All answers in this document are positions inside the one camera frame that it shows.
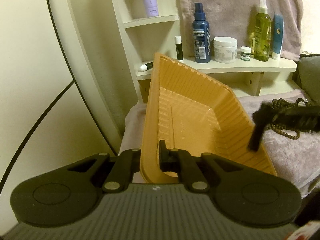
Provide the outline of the orange ribbed plastic tray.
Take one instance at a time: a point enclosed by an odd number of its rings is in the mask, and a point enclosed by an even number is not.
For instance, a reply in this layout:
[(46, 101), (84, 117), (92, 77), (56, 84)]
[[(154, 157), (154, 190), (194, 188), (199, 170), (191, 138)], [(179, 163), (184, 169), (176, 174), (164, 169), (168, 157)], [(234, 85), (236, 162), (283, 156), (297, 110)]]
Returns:
[(140, 172), (147, 183), (176, 183), (159, 166), (159, 141), (198, 157), (210, 152), (276, 175), (263, 146), (248, 149), (253, 121), (225, 84), (161, 53), (153, 59)]

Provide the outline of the grey cushion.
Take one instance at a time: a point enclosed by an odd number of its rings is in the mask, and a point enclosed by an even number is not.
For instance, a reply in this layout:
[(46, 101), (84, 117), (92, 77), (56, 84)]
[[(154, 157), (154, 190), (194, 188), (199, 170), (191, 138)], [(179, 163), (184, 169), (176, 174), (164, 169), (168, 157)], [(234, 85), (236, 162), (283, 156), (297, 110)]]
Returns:
[(302, 54), (297, 70), (300, 87), (319, 105), (319, 54)]

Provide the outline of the mauve towel on bed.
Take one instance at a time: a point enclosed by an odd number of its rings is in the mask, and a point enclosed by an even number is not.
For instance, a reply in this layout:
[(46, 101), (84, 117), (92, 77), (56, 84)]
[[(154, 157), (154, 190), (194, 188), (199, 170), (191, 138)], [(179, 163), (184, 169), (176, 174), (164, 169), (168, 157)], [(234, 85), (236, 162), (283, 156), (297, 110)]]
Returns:
[[(263, 101), (279, 98), (289, 102), (298, 98), (311, 101), (310, 96), (302, 89), (280, 94), (242, 96), (239, 101), (251, 116)], [(130, 109), (125, 117), (120, 152), (141, 147), (145, 115), (145, 103), (138, 103)], [(277, 174), (293, 183), (300, 190), (302, 198), (319, 192), (319, 133), (302, 133), (299, 139), (291, 140), (269, 130), (264, 133), (263, 142)]]

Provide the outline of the small green white jar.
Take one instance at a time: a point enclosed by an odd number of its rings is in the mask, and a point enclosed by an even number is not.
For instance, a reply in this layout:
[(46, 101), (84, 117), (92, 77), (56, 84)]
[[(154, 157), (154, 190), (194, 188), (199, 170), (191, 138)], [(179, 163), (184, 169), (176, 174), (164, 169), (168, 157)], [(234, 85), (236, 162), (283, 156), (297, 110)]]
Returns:
[(250, 47), (241, 46), (240, 47), (240, 59), (243, 61), (250, 61), (251, 60), (251, 52), (252, 52), (252, 49)]

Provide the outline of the white cream jar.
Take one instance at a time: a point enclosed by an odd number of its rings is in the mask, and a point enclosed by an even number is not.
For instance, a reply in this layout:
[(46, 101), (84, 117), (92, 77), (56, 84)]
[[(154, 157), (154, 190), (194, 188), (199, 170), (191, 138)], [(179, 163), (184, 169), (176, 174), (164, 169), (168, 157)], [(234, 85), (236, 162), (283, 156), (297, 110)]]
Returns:
[(217, 36), (213, 39), (214, 59), (220, 63), (236, 61), (238, 41), (236, 38)]

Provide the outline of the yellow-green oil spray bottle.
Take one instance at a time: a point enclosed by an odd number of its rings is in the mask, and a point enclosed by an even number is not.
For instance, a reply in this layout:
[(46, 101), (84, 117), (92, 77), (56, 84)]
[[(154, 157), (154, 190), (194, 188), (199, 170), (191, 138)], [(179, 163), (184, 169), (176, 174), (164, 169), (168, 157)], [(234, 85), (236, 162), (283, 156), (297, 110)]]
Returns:
[(259, 0), (258, 13), (255, 17), (254, 58), (266, 62), (270, 57), (271, 18), (268, 14), (267, 1)]

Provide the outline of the lying dark white-capped tube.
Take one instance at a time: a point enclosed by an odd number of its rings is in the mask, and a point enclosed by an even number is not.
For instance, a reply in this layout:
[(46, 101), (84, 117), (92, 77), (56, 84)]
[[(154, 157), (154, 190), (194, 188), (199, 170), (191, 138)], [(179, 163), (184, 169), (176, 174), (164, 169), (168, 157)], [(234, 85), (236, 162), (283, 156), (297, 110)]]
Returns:
[(153, 68), (153, 62), (148, 62), (148, 63), (142, 64), (139, 67), (139, 72), (146, 72), (147, 70), (150, 70), (152, 68)]

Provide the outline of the blue white squeeze tube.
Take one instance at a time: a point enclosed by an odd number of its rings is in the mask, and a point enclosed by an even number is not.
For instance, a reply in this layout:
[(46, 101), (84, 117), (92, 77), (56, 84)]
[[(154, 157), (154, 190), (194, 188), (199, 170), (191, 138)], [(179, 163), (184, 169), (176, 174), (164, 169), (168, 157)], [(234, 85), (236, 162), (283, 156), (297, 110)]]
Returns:
[(273, 19), (273, 48), (272, 59), (279, 60), (283, 47), (284, 19), (282, 15), (275, 14)]

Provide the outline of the dark blue spray bottle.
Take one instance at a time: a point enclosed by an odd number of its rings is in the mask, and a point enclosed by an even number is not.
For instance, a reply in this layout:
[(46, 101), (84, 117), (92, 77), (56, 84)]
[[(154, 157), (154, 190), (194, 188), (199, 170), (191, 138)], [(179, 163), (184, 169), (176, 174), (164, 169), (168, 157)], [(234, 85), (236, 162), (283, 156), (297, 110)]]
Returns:
[(208, 63), (210, 61), (210, 26), (206, 20), (203, 4), (194, 3), (194, 21), (192, 24), (195, 61)]

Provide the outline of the standing black white-capped stick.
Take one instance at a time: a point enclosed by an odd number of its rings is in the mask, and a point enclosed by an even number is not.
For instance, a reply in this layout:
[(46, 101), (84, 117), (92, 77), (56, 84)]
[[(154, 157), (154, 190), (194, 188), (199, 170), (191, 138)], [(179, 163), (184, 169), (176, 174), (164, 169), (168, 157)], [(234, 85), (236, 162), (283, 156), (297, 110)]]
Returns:
[(182, 40), (180, 36), (175, 36), (175, 46), (176, 46), (176, 55), (178, 61), (183, 61), (183, 48), (182, 48)]

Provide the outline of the mauve hanging towel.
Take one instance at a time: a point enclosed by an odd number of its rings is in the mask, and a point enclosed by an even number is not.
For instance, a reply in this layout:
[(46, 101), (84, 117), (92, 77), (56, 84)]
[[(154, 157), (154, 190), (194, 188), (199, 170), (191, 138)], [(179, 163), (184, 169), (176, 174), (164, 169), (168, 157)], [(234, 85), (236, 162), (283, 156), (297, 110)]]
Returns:
[[(189, 57), (194, 56), (192, 22), (196, 2), (203, 5), (212, 38), (229, 36), (237, 39), (238, 46), (251, 46), (259, 0), (180, 0), (183, 43)], [(266, 0), (266, 3), (270, 17), (277, 14), (284, 19), (281, 57), (298, 61), (302, 46), (303, 1)]]

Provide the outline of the cream corner shelf unit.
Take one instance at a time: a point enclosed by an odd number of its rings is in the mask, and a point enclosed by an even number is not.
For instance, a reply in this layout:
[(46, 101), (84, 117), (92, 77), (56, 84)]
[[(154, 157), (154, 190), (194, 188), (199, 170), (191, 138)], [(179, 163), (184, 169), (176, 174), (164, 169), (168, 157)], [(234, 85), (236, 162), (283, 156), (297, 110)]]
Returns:
[(85, 55), (103, 95), (129, 103), (147, 102), (155, 77), (193, 85), (181, 68), (226, 84), (237, 96), (278, 94), (293, 90), (297, 66), (288, 59), (233, 63), (197, 63), (183, 48), (178, 61), (174, 37), (183, 35), (179, 0), (157, 0), (159, 15), (148, 17), (143, 0), (68, 0)]

